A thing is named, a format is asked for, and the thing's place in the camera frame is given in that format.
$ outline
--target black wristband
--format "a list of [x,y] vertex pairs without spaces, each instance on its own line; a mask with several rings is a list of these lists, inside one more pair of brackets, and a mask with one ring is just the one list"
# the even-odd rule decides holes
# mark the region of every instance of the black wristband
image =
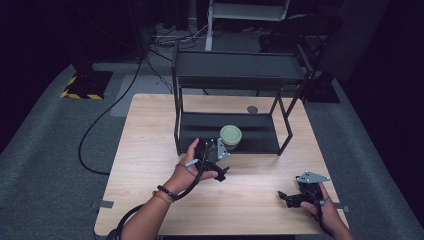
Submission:
[[168,194],[168,196],[170,196],[172,198],[172,200],[177,201],[178,199],[180,199],[180,197],[178,197],[178,195],[172,193],[171,191],[169,191],[168,189],[166,189],[164,186],[162,185],[158,185],[158,189],[166,194]]

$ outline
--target black chair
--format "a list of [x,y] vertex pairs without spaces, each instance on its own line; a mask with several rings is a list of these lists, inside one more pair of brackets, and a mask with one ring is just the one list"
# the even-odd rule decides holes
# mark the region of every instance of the black chair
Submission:
[[[292,53],[298,58],[301,66],[305,66],[299,45],[308,59],[313,73],[311,79],[316,78],[319,71],[319,60],[328,40],[343,25],[342,19],[337,15],[324,14],[299,14],[287,17],[278,22],[268,34],[259,36],[260,52],[266,53]],[[309,81],[301,95],[306,101],[306,96],[315,81]]]

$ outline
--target hand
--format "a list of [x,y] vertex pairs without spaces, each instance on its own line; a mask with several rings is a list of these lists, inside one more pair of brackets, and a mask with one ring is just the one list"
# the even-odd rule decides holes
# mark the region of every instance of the hand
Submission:
[[[346,227],[339,213],[337,212],[336,206],[334,205],[331,198],[328,196],[328,192],[324,187],[323,183],[319,183],[321,188],[322,196],[324,198],[324,205],[322,209],[322,222],[324,227],[333,235],[335,239],[353,239],[349,229]],[[300,206],[305,209],[305,213],[309,217],[317,216],[317,206],[309,203],[302,202]]]
[[[188,147],[186,156],[179,162],[179,164],[186,164],[194,159],[194,149],[199,143],[199,139],[196,138],[190,147]],[[198,171],[194,165],[188,167],[187,169],[184,166],[176,166],[174,173],[171,178],[164,184],[164,187],[169,191],[179,194],[180,192],[186,190],[194,180],[194,176],[191,174],[197,175]],[[206,171],[200,177],[200,180],[206,180],[209,178],[215,178],[218,176],[218,173],[215,171]]]

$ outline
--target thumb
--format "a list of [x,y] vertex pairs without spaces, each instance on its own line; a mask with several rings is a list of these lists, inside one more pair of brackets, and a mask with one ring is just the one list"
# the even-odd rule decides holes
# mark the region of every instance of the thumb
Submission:
[[202,176],[200,177],[200,180],[206,180],[209,178],[216,178],[218,177],[218,173],[215,171],[206,171],[202,174]]
[[300,206],[305,209],[305,211],[308,213],[310,217],[313,217],[317,214],[318,209],[315,205],[308,203],[308,202],[301,202]]

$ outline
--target gray carpet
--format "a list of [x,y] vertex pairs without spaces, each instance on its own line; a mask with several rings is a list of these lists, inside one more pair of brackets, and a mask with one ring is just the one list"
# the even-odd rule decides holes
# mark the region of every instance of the gray carpet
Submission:
[[[256,51],[257,36],[223,33],[214,39],[214,49]],[[198,40],[197,47],[202,49],[203,42]],[[169,49],[159,50],[170,57]],[[154,54],[149,57],[156,71],[170,81],[169,61]],[[52,81],[2,152],[0,239],[94,239],[97,204],[107,177],[80,165],[78,146],[93,121],[125,91],[137,64],[99,63],[93,67],[114,72],[105,100],[60,99],[74,73],[68,67]],[[356,239],[424,239],[421,225],[336,81],[334,87],[340,104],[307,103],[305,108],[341,203],[350,208],[346,216],[353,235]],[[126,98],[88,134],[82,156],[89,167],[110,170],[131,96],[138,92],[169,94],[143,62]],[[330,238],[313,235],[296,239]]]

